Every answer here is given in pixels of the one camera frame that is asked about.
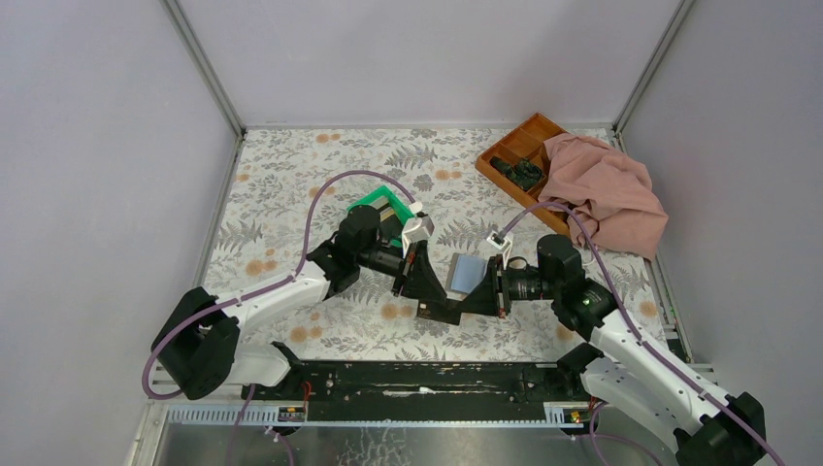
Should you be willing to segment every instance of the table surface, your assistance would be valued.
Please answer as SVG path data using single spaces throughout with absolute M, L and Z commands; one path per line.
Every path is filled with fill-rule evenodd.
M 309 205 L 326 180 L 345 170 L 384 173 L 423 202 L 435 222 L 432 266 L 445 283 L 456 252 L 489 256 L 490 227 L 521 211 L 475 168 L 477 157 L 508 129 L 250 130 L 238 162 L 205 278 L 212 293 L 287 273 L 296 266 Z M 608 140 L 606 129 L 572 130 Z M 327 239 L 346 207 L 381 184 L 349 177 L 323 195 L 314 213 L 310 250 Z M 512 256 L 536 263 L 537 240 L 551 230 L 533 216 L 513 230 Z M 583 251 L 583 261 L 591 258 Z M 664 342 L 661 318 L 643 259 L 604 251 L 627 309 Z M 588 275 L 603 282 L 596 263 Z M 416 303 L 392 296 L 391 279 L 363 270 L 341 296 L 283 314 L 247 338 L 286 343 L 312 359 L 555 361 L 582 342 L 558 323 L 548 301 L 516 302 L 505 320 L 463 315 L 459 326 L 414 318 Z

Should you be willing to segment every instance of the green basket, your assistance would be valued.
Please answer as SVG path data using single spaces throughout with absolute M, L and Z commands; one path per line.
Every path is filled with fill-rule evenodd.
M 388 205 L 391 206 L 391 208 L 394 210 L 394 213 L 397 216 L 397 218 L 400 219 L 401 224 L 405 225 L 406 221 L 409 218 L 414 217 L 414 214 L 412 214 L 412 211 L 409 210 L 406 204 L 404 204 L 403 201 L 398 199 L 397 196 L 395 196 L 394 193 L 391 192 L 391 189 L 389 189 L 385 185 L 375 189 L 371 192 L 371 194 L 348 206 L 348 209 L 351 210 L 356 206 L 363 205 L 370 206 L 381 197 L 388 199 Z M 400 248 L 403 244 L 400 241 L 400 237 L 397 237 L 392 238 L 391 245 Z

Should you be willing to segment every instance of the robotic arm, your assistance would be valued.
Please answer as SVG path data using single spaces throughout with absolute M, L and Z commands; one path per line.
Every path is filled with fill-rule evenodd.
M 558 361 L 568 390 L 582 386 L 592 396 L 608 401 L 676 451 L 680 464 L 754 464 L 764 455 L 706 396 L 724 400 L 729 410 L 765 438 L 763 408 L 757 400 L 747 393 L 732 397 L 702 380 L 637 322 L 622 318 L 609 290 L 585 277 L 579 252 L 568 238 L 542 237 L 535 267 L 522 259 L 509 260 L 510 238 L 503 241 L 493 234 L 492 243 L 504 253 L 489 258 L 483 281 L 457 301 L 446 297 L 428 261 L 431 219 L 418 214 L 407 222 L 402 249 L 379 237 L 379 222 L 374 208 L 353 208 L 332 238 L 307 255 L 300 274 L 274 291 L 264 292 L 286 276 L 218 296 L 202 287 L 192 289 L 152 349 L 172 328 L 215 302 L 235 298 L 238 303 L 186 327 L 159 353 L 158 360 L 189 399 L 202 398 L 226 381 L 278 385 L 290 369 L 286 355 L 271 345 L 240 344 L 242 337 L 281 313 L 334 297 L 358 280 L 361 267 L 367 267 L 394 277 L 395 295 L 418 300 L 418 317 L 451 324 L 459 323 L 463 313 L 505 318 L 511 301 L 552 300 L 551 308 L 560 322 L 586 341 Z M 648 346 L 665 359 L 652 357 Z M 687 386 L 671 366 L 702 392 Z

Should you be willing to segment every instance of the floral tablecloth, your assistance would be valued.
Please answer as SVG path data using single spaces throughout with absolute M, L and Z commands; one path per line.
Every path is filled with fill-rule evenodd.
M 212 255 L 205 284 L 222 292 L 291 271 L 317 189 L 350 169 L 387 174 L 422 201 L 435 222 L 432 265 L 445 283 L 455 252 L 488 256 L 484 238 L 522 208 L 475 168 L 477 156 L 504 129 L 251 130 Z M 607 138 L 605 129 L 575 131 Z M 310 247 L 327 239 L 346 213 L 380 181 L 349 177 L 330 187 L 314 213 Z M 512 231 L 512 255 L 535 263 L 537 240 L 548 231 L 533 216 Z M 583 251 L 584 262 L 590 253 Z M 604 252 L 627 308 L 663 341 L 643 259 Z M 590 277 L 603 281 L 596 263 Z M 516 302 L 505 320 L 463 315 L 459 326 L 415 318 L 416 303 L 389 292 L 391 279 L 369 270 L 342 296 L 279 316 L 248 337 L 282 341 L 302 358 L 463 361 L 553 361 L 582 340 L 559 324 L 549 302 Z

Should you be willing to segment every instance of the pink fabric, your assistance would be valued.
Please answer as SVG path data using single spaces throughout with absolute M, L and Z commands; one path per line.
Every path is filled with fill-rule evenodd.
M 606 143 L 560 134 L 545 142 L 548 181 L 541 201 L 569 204 L 598 246 L 654 258 L 669 216 L 651 192 L 645 165 Z M 572 240 L 585 241 L 569 221 Z

